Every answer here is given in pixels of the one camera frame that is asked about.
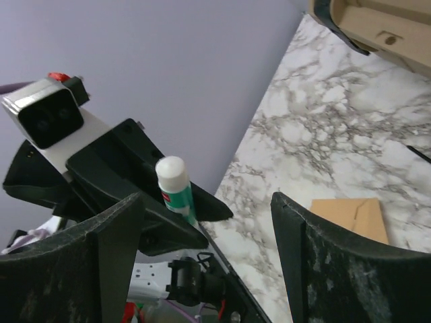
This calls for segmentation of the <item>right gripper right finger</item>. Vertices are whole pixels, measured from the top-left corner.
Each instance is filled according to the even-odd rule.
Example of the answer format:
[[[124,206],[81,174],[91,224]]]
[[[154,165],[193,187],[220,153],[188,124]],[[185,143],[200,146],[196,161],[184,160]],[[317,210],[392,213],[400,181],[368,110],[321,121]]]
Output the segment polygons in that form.
[[[429,322],[430,255],[375,242],[281,192],[271,216],[294,322]]]

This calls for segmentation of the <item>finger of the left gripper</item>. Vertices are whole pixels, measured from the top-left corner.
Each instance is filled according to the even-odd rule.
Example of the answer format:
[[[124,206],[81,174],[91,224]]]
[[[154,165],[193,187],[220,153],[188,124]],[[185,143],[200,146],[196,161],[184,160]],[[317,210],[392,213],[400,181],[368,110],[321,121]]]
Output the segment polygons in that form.
[[[192,183],[185,161],[165,156],[131,118],[109,131],[109,197],[137,193],[148,219],[163,222],[219,222],[233,212]]]

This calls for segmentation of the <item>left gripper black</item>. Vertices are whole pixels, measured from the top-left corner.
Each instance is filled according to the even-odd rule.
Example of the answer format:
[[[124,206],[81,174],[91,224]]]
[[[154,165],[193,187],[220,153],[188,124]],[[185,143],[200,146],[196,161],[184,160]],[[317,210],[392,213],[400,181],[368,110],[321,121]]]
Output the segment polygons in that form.
[[[61,81],[71,77],[49,76]],[[32,82],[13,84],[2,96]],[[137,249],[142,254],[208,247],[198,229],[166,208],[155,174],[142,160],[124,151],[109,151],[112,127],[84,105],[80,107],[83,127],[48,149],[37,148],[25,137],[26,148],[15,156],[5,178],[6,192],[70,219],[87,219],[121,201],[136,201],[133,229],[140,234]]]

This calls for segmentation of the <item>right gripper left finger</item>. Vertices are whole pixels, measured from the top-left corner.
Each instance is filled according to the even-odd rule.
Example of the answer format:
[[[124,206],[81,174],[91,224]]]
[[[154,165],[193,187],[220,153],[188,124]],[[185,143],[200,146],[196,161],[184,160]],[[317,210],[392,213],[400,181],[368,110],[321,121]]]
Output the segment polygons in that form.
[[[120,322],[140,234],[125,200],[1,257],[2,322]]]

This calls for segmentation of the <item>green white glue stick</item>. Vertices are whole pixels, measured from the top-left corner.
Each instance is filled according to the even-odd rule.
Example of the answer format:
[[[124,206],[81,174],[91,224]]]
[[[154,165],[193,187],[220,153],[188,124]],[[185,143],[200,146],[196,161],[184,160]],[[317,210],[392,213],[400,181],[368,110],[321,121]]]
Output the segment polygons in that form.
[[[183,159],[166,156],[156,163],[156,176],[167,209],[198,228],[191,182]]]

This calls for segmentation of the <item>brown paper envelope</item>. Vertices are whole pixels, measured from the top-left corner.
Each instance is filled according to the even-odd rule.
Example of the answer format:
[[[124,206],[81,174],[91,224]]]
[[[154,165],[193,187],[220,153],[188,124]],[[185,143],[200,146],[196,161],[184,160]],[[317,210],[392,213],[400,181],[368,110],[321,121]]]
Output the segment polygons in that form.
[[[389,245],[378,199],[314,199],[309,210],[362,237]]]

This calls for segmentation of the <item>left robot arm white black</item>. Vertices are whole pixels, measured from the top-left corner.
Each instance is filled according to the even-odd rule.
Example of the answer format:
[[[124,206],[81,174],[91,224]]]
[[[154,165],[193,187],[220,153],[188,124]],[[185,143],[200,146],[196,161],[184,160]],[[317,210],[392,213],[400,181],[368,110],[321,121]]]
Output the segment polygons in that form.
[[[127,302],[147,298],[220,308],[231,282],[216,259],[136,263],[138,252],[206,254],[209,239],[166,207],[163,155],[144,130],[132,119],[107,126],[88,100],[78,77],[15,84],[1,97],[25,136],[4,191],[74,221],[1,257],[1,321],[119,322]]]

